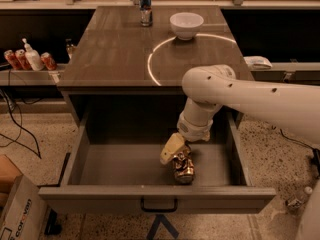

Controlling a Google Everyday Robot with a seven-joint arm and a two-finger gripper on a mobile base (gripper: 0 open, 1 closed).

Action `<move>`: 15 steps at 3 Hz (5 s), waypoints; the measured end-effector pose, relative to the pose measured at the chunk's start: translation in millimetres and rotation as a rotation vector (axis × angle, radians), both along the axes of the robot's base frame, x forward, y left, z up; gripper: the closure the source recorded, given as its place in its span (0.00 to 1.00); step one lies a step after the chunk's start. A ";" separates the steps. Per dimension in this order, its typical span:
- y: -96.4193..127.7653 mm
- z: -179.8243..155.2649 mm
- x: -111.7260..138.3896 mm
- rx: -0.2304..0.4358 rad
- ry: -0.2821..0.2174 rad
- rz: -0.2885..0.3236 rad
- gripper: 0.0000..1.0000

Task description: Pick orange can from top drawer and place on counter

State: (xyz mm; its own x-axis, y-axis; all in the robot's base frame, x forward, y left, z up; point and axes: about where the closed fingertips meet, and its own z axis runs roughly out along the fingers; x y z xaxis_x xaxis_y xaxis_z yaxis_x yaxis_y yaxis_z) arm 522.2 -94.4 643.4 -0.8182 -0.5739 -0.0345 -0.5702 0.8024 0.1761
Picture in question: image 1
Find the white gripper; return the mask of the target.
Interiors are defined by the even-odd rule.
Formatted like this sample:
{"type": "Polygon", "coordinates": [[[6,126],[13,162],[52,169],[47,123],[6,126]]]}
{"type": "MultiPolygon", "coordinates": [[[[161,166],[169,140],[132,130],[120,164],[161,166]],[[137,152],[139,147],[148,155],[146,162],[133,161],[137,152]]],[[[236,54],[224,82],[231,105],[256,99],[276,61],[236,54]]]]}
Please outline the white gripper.
{"type": "Polygon", "coordinates": [[[163,165],[171,162],[185,148],[185,140],[189,142],[208,141],[212,124],[213,120],[209,120],[204,126],[199,126],[189,122],[184,113],[181,113],[177,123],[179,133],[173,133],[166,142],[160,154],[160,162],[163,165]]]}

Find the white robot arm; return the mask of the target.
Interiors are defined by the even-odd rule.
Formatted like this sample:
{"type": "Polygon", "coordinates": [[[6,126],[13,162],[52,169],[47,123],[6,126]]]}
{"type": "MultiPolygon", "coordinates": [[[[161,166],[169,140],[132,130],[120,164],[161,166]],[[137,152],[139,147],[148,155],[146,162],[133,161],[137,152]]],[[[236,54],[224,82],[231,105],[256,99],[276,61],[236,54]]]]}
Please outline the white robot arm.
{"type": "Polygon", "coordinates": [[[213,116],[227,106],[320,144],[320,87],[238,80],[227,65],[200,66],[182,78],[184,110],[160,154],[166,165],[185,143],[210,138],[213,116]]]}

